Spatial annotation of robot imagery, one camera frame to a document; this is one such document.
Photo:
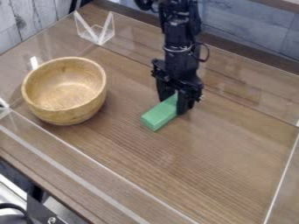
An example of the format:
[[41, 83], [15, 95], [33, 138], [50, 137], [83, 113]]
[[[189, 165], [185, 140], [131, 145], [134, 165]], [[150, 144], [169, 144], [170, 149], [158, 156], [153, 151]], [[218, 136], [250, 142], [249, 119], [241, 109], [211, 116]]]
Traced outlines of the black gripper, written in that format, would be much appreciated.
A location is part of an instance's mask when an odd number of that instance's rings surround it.
[[159, 100], [167, 100], [178, 92], [177, 114], [181, 116], [202, 98], [203, 81], [198, 76], [202, 44], [195, 43], [189, 49], [165, 51], [165, 59], [154, 59], [153, 76], [157, 79]]

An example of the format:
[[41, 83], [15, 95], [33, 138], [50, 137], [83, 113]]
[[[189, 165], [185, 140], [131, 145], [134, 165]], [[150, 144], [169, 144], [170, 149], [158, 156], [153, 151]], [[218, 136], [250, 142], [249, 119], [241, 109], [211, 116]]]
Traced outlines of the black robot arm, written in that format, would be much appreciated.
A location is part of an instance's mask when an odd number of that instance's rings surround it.
[[198, 0], [135, 0], [143, 11], [159, 14], [165, 35], [165, 58], [154, 59], [153, 76], [157, 79], [159, 100], [163, 102], [178, 94], [177, 114], [183, 115], [202, 100], [205, 83], [198, 76], [202, 59], [202, 46], [198, 41], [202, 33], [202, 17]]

